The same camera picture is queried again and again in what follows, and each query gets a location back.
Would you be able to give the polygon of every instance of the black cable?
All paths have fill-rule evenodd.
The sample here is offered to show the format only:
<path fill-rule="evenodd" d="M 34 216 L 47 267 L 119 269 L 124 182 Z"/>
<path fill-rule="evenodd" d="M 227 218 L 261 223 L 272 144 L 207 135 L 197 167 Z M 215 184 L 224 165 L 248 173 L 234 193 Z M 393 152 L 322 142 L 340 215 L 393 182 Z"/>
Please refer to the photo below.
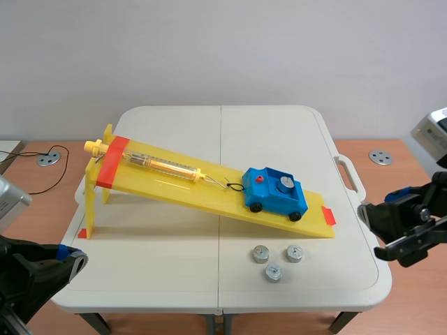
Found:
<path fill-rule="evenodd" d="M 27 152 L 22 152 L 20 154 L 14 154 L 12 152 L 7 152 L 7 151 L 0 150 L 0 153 L 12 155 L 11 157 L 3 159 L 0 163 L 9 161 L 10 159 L 13 159 L 13 158 L 16 158 L 16 157 L 33 157 L 33 156 L 42 156 L 42 155 L 47 156 L 47 154 L 44 154 L 43 152 L 35 152 L 35 151 L 27 151 Z"/>
<path fill-rule="evenodd" d="M 48 152 L 47 152 L 46 154 L 44 154 L 44 155 L 48 156 L 48 154 L 50 153 L 51 149 L 56 148 L 56 147 L 58 147 L 58 148 L 63 148 L 63 149 L 65 149 L 65 150 L 67 151 L 67 158 L 66 158 L 66 160 L 65 160 L 65 168 L 64 168 L 64 171 L 62 172 L 61 177 L 59 178 L 58 181 L 56 181 L 56 183 L 55 183 L 53 186 L 47 188 L 46 190 L 43 190 L 43 191 L 40 191 L 40 192 L 28 193 L 28 194 L 30 194 L 30 195 L 36 195 L 36 194 L 42 194 L 42 193 L 45 193 L 45 192 L 51 190 L 52 188 L 54 188 L 58 183 L 61 182 L 62 178 L 64 178 L 64 176 L 65 176 L 65 172 L 67 172 L 67 167 L 68 167 L 68 157 L 70 156 L 70 150 L 68 150 L 67 148 L 65 148 L 63 145 L 57 145 L 57 144 L 56 144 L 56 145 L 53 145 L 53 146 L 50 148 L 50 150 L 48 150 Z"/>
<path fill-rule="evenodd" d="M 245 190 L 245 187 L 244 187 L 244 185 L 242 185 L 242 184 L 239 184 L 239 183 L 227 183 L 226 184 L 227 185 L 227 187 L 229 187 L 229 188 L 231 188 L 232 190 L 234 190 L 234 191 L 237 191 L 237 192 L 242 192 L 242 191 L 244 191 Z"/>
<path fill-rule="evenodd" d="M 68 150 L 67 148 L 65 148 L 63 145 L 57 145 L 57 144 L 56 144 L 56 145 L 53 145 L 53 146 L 48 150 L 47 153 L 44 153 L 44 152 L 36 152 L 36 151 L 26 151 L 26 152 L 21 152 L 20 154 L 14 154 L 14 153 L 12 153 L 12 152 L 7 152 L 7 151 L 0 150 L 0 153 L 8 154 L 8 155 L 12 155 L 11 157 L 8 157 L 8 158 L 3 159 L 0 163 L 6 162 L 6 161 L 8 161 L 8 160 L 10 160 L 10 159 L 12 159 L 12 158 L 16 158 L 16 157 L 49 156 L 49 155 L 50 155 L 50 151 L 51 151 L 51 149 L 56 148 L 56 147 L 58 147 L 58 148 L 63 148 L 63 149 L 65 149 L 65 150 L 67 151 L 67 158 L 66 158 L 66 160 L 65 160 L 65 168 L 64 168 L 64 171 L 62 172 L 61 177 L 59 178 L 58 181 L 56 181 L 56 183 L 55 183 L 53 186 L 47 188 L 46 190 L 40 191 L 40 192 L 28 193 L 28 194 L 30 194 L 30 195 L 42 194 L 42 193 L 45 193 L 45 192 L 51 190 L 52 188 L 54 188 L 58 183 L 61 182 L 62 178 L 64 178 L 65 173 L 67 172 L 67 167 L 68 167 L 68 157 L 70 156 L 70 150 Z"/>

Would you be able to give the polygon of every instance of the black wheel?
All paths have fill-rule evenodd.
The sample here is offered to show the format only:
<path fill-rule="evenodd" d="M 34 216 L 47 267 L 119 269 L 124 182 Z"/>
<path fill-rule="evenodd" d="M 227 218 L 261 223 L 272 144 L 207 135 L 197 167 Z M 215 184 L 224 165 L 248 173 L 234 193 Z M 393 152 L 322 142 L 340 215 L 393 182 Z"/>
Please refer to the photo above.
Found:
<path fill-rule="evenodd" d="M 288 219 L 292 222 L 299 221 L 301 219 L 301 214 L 298 212 L 294 212 L 288 215 Z"/>
<path fill-rule="evenodd" d="M 253 213 L 259 213 L 263 210 L 263 206 L 259 202 L 254 202 L 250 205 L 250 211 Z"/>

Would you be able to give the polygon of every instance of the white table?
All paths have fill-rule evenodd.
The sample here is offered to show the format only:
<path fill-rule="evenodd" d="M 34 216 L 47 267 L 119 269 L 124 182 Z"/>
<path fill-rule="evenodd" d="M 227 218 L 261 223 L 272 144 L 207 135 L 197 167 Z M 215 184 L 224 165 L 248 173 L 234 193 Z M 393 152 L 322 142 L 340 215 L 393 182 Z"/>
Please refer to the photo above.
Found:
<path fill-rule="evenodd" d="M 138 107 L 123 114 L 115 134 L 242 171 L 290 172 L 322 194 L 337 224 L 334 239 L 315 239 L 115 193 L 96 205 L 93 239 L 78 239 L 85 224 L 81 184 L 80 206 L 62 243 L 82 249 L 89 264 L 53 301 L 100 332 L 107 329 L 95 313 L 344 311 L 331 328 L 338 332 L 390 292 L 388 264 L 373 256 L 377 240 L 356 216 L 365 190 L 315 110 Z M 357 192 L 344 186 L 336 162 L 346 166 Z M 280 282 L 266 281 L 265 265 L 251 259 L 258 244 L 270 249 L 269 262 L 283 267 Z M 284 257 L 291 244 L 304 249 L 298 264 Z"/>

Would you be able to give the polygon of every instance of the yellow ramp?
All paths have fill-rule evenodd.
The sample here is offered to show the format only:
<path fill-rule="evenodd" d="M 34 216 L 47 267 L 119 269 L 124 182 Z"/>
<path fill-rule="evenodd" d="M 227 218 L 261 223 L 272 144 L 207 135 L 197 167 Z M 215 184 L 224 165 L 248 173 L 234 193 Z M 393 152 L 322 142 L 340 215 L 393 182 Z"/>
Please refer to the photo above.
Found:
<path fill-rule="evenodd" d="M 242 183 L 242 175 L 244 173 L 228 167 L 133 140 L 129 141 L 126 149 L 200 168 L 202 173 L 208 174 L 222 184 L 226 183 L 225 178 L 231 183 Z M 96 181 L 102 164 L 103 160 L 100 160 L 97 164 L 90 166 L 89 176 L 91 181 Z M 324 205 L 323 198 L 318 193 L 311 191 L 305 191 L 305 198 L 309 207 L 308 211 L 298 222 L 291 222 L 287 216 L 266 211 L 251 213 L 244 204 L 243 192 L 237 192 L 230 188 L 225 189 L 203 180 L 194 183 L 187 179 L 152 171 L 125 160 L 121 160 L 119 163 L 112 188 L 300 234 L 316 237 L 334 237 L 334 230 L 332 226 L 326 223 L 321 210 L 321 207 Z"/>

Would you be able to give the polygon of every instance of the yellow support stand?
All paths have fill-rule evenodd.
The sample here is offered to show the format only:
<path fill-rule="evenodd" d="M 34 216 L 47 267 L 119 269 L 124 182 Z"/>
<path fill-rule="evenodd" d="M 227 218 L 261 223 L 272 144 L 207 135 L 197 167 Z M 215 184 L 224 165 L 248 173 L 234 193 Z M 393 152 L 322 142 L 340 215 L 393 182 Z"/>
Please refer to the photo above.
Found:
<path fill-rule="evenodd" d="M 103 142 L 110 144 L 115 136 L 112 125 L 104 132 Z M 202 161 L 179 153 L 153 147 L 148 144 L 130 140 L 126 150 L 162 158 L 168 161 L 185 164 L 200 169 L 222 184 L 228 179 L 231 183 L 242 183 L 243 172 Z M 94 188 L 104 159 L 97 162 L 92 158 L 85 170 L 85 211 L 87 238 L 90 239 L 94 229 Z M 204 180 L 197 182 L 175 177 L 132 164 L 124 159 L 119 162 L 112 189 L 140 195 L 155 200 L 181 204 L 214 214 L 228 216 L 243 221 L 297 232 L 316 237 L 334 237 L 334 230 L 326 223 L 322 207 L 324 201 L 321 195 L 305 191 L 309 209 L 297 222 L 291 222 L 288 217 L 262 211 L 252 213 L 244 204 L 244 193 Z M 106 203 L 110 190 L 103 188 L 103 202 Z"/>

